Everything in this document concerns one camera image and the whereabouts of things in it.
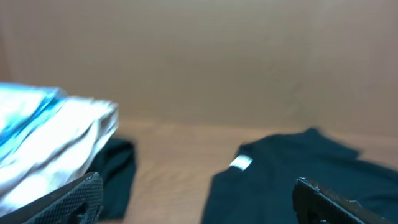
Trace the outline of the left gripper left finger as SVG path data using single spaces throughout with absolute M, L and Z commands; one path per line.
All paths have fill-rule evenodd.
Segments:
M 103 179 L 84 176 L 1 217 L 1 224 L 95 224 L 103 210 Z

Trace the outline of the black t-shirt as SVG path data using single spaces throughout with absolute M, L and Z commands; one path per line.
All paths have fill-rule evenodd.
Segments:
M 297 223 L 292 192 L 304 177 L 397 223 L 397 171 L 359 159 L 359 151 L 315 128 L 243 144 L 213 176 L 202 223 Z

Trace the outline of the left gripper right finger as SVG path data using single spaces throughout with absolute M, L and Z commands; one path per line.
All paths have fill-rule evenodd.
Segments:
M 392 224 L 359 202 L 304 177 L 297 179 L 292 201 L 299 224 Z

